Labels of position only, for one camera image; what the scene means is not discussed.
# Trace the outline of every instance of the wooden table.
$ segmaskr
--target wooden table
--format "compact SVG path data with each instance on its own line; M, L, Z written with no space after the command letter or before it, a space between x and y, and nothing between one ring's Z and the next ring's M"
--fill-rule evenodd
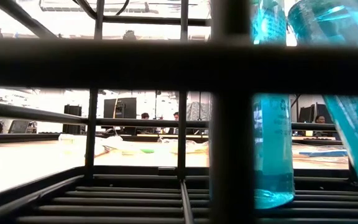
M95 159L95 165L115 166L176 166L177 155L156 142L132 142L137 148L153 148L155 153L139 150L112 150ZM305 158L299 150L313 150L309 146L294 146L295 169L347 169L347 157ZM58 141L20 142L0 144L0 191L38 179L45 175L84 165L85 146ZM186 166L208 167L208 153L189 153Z

